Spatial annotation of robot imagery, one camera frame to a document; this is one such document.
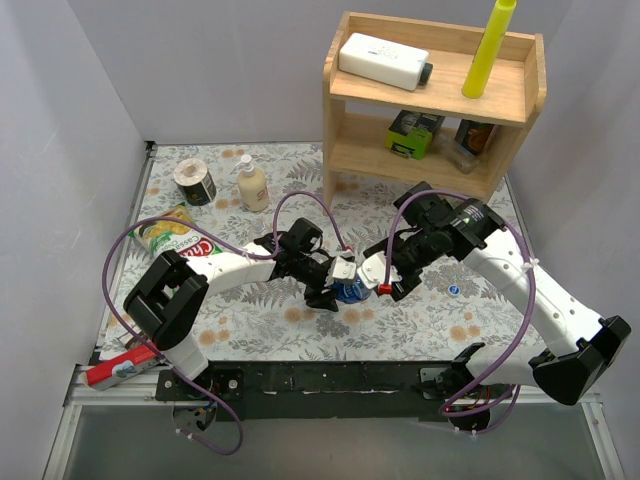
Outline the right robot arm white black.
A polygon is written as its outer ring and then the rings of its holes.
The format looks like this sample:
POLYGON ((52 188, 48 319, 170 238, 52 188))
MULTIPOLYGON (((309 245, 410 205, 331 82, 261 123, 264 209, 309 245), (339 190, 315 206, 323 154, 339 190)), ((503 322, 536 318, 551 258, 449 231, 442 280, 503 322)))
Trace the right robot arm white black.
POLYGON ((428 388, 449 401, 475 397, 488 385, 527 385, 563 405, 574 405, 614 363, 631 333, 620 316, 605 318, 579 302, 530 253, 523 237, 486 203, 435 190, 421 182, 394 203, 402 237, 392 226, 370 247, 357 273, 367 289, 399 301, 423 270, 447 256, 487 280, 523 315, 505 348, 474 343, 428 388))

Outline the clear plastic bottle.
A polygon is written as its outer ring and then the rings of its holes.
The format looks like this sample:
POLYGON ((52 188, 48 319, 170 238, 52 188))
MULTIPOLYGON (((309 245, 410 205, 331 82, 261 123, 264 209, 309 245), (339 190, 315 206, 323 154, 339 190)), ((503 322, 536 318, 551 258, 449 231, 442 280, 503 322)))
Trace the clear plastic bottle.
POLYGON ((256 217, 251 221, 251 230, 256 235, 262 235, 266 230, 266 224, 261 217, 256 217))

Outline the blue label water bottle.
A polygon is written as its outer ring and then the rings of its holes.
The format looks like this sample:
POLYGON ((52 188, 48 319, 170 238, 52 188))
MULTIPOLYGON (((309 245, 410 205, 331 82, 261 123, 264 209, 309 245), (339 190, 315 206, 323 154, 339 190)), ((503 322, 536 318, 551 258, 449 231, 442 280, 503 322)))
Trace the blue label water bottle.
POLYGON ((336 292, 336 300, 345 304, 356 304, 367 300, 371 296, 371 290, 357 276, 353 283, 336 282, 333 284, 336 292))

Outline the blue bottle cap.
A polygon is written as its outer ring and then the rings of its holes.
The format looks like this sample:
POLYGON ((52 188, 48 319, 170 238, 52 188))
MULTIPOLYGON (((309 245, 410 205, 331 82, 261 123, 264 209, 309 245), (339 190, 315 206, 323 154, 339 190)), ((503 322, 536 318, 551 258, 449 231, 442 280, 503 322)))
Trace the blue bottle cap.
POLYGON ((452 297, 457 297, 460 295, 461 290, 457 285, 450 285, 447 289, 447 293, 452 297))

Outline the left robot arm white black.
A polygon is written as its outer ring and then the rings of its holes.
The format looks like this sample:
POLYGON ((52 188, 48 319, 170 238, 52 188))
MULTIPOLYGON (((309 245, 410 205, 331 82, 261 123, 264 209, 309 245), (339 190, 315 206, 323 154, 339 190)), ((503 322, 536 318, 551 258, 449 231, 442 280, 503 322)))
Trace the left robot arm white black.
POLYGON ((288 231, 267 233, 239 254, 182 256, 173 250, 156 258, 124 301, 125 312, 153 346, 181 373, 178 387, 193 400, 213 386, 209 361, 192 328, 205 299, 243 286, 291 277, 306 286, 307 306, 337 311, 330 273, 336 258, 316 246, 321 230, 301 218, 288 231))

